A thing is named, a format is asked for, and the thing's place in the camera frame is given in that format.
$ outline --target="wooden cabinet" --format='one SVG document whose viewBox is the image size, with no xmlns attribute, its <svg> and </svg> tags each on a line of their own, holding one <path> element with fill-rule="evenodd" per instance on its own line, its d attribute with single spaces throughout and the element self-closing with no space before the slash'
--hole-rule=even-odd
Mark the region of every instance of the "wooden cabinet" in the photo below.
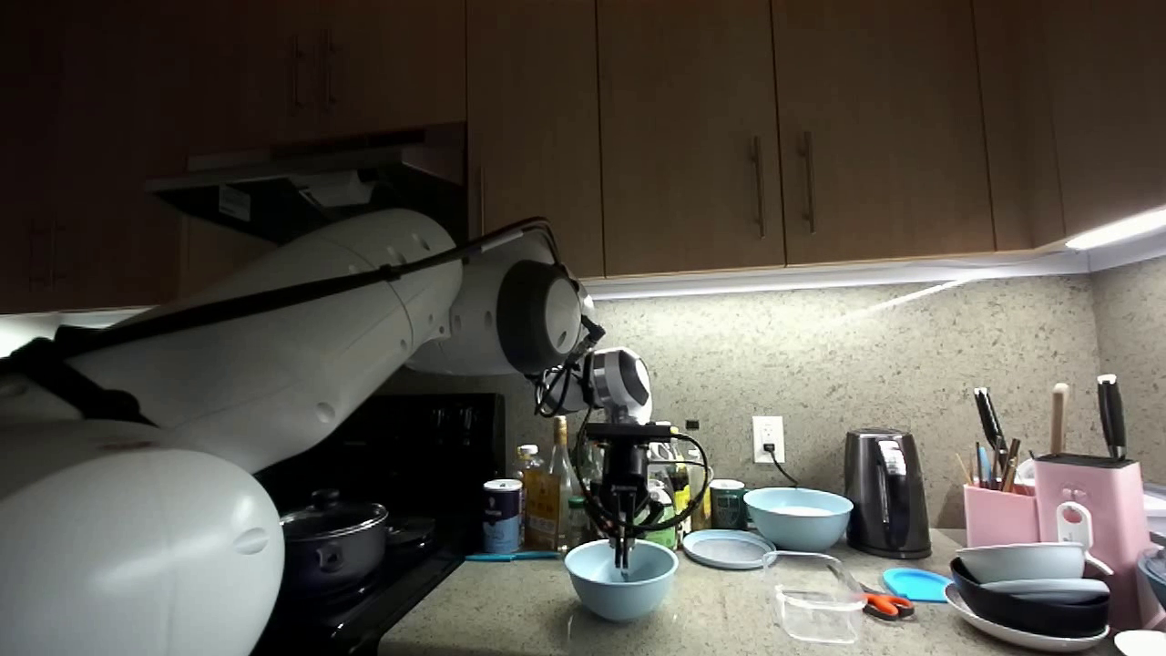
<svg viewBox="0 0 1166 656">
<path fill-rule="evenodd" d="M 1053 242 L 1064 236 L 1064 208 L 1044 8 L 977 0 L 977 41 L 995 242 Z"/>
<path fill-rule="evenodd" d="M 3 184 L 18 184 L 3 191 L 3 310 L 153 301 L 174 282 L 157 261 L 174 261 L 180 219 L 141 188 L 150 9 L 61 0 L 3 20 L 3 41 L 18 31 L 3 70 L 28 91 L 3 150 Z"/>
<path fill-rule="evenodd" d="M 464 0 L 248 0 L 252 146 L 468 120 Z"/>
<path fill-rule="evenodd" d="M 1166 202 L 1164 20 L 1159 0 L 977 0 L 1007 248 Z"/>
<path fill-rule="evenodd" d="M 3 8 L 0 310 L 169 301 L 187 242 L 147 179 L 238 137 L 230 0 Z"/>
<path fill-rule="evenodd" d="M 787 259 L 993 252 L 973 8 L 774 8 Z"/>
<path fill-rule="evenodd" d="M 609 273 L 785 261 L 769 0 L 598 0 Z"/>
<path fill-rule="evenodd" d="M 478 231 L 547 213 L 572 273 L 600 273 L 593 0 L 488 0 L 469 27 Z"/>
<path fill-rule="evenodd" d="M 1044 0 L 1068 231 L 1166 202 L 1164 25 L 1164 0 Z"/>
<path fill-rule="evenodd" d="M 40 242 L 49 225 L 49 150 L 52 120 L 45 105 L 59 93 L 59 0 L 0 8 L 0 295 L 18 295 L 40 275 Z"/>
</svg>

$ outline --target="plate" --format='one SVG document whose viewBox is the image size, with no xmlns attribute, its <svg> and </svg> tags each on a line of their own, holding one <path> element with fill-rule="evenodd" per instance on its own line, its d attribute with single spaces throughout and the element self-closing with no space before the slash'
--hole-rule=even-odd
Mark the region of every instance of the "plate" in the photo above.
<svg viewBox="0 0 1166 656">
<path fill-rule="evenodd" d="M 740 529 L 702 529 L 683 540 L 686 553 L 712 569 L 769 569 L 776 551 L 758 532 Z"/>
<path fill-rule="evenodd" d="M 1166 632 L 1164 631 L 1119 631 L 1116 646 L 1124 656 L 1157 656 L 1157 653 L 1166 653 Z"/>
<path fill-rule="evenodd" d="M 1085 632 L 1085 637 L 1061 637 L 1061 632 L 1033 632 L 1033 631 L 1017 631 L 1017 625 L 1002 625 L 1002 624 L 993 624 L 983 614 L 977 614 L 954 591 L 954 584 L 949 587 L 949 606 L 967 619 L 973 624 L 977 631 L 997 637 L 997 642 L 1011 642 L 1011 646 L 1019 646 L 1019 649 L 1036 649 L 1036 653 L 1085 653 L 1093 646 L 1099 646 L 1108 637 L 1108 625 L 1099 632 Z"/>
<path fill-rule="evenodd" d="M 944 606 L 949 576 L 929 569 L 882 569 L 886 591 L 910 596 L 917 606 Z"/>
</svg>

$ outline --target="pot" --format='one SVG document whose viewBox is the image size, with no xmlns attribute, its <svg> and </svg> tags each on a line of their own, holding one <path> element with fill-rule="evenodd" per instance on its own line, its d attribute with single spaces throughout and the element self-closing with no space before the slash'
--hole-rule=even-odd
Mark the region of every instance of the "pot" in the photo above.
<svg viewBox="0 0 1166 656">
<path fill-rule="evenodd" d="M 286 591 L 294 600 L 361 587 L 385 553 L 391 510 L 315 490 L 315 501 L 286 512 Z"/>
</svg>

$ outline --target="countertop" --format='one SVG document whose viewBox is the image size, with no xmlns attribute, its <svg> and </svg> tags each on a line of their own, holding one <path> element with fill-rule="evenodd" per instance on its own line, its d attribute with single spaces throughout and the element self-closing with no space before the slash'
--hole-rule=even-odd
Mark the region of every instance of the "countertop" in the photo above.
<svg viewBox="0 0 1166 656">
<path fill-rule="evenodd" d="M 960 553 L 954 535 L 933 532 L 933 558 L 891 561 L 855 551 L 832 551 L 867 587 L 882 587 L 882 569 L 917 566 L 949 573 Z M 672 596 L 643 624 L 606 624 L 575 606 L 563 561 L 468 561 L 429 596 L 424 596 L 380 642 L 396 653 L 598 653 L 598 656 L 683 656 L 683 653 L 886 653 L 886 656 L 983 656 L 1023 653 L 971 625 L 949 606 L 917 606 L 914 619 L 886 624 L 863 614 L 855 646 L 793 642 L 776 624 L 774 573 L 723 573 L 683 558 Z"/>
</svg>

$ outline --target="backsplash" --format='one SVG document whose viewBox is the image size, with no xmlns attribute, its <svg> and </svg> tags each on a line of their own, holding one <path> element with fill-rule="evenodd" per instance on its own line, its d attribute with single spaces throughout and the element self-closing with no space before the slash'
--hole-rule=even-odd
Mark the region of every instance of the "backsplash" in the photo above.
<svg viewBox="0 0 1166 656">
<path fill-rule="evenodd" d="M 1091 389 L 1099 372 L 1091 275 L 979 281 L 960 287 L 846 287 L 729 297 L 600 301 L 606 347 L 646 358 L 656 419 L 700 419 L 716 470 L 785 484 L 752 459 L 752 416 L 787 419 L 787 466 L 842 490 L 842 440 L 855 427 L 910 431 L 929 512 L 962 522 L 960 478 L 979 438 L 971 389 L 993 387 L 1014 438 L 1048 444 L 1048 389 Z M 391 389 L 451 387 L 396 376 Z M 509 440 L 549 432 L 513 377 L 456 382 L 507 389 Z M 1068 408 L 1068 446 L 1099 450 L 1093 394 Z"/>
<path fill-rule="evenodd" d="M 1148 482 L 1166 482 L 1166 259 L 1099 273 L 1099 359 L 1124 382 L 1131 459 Z"/>
</svg>

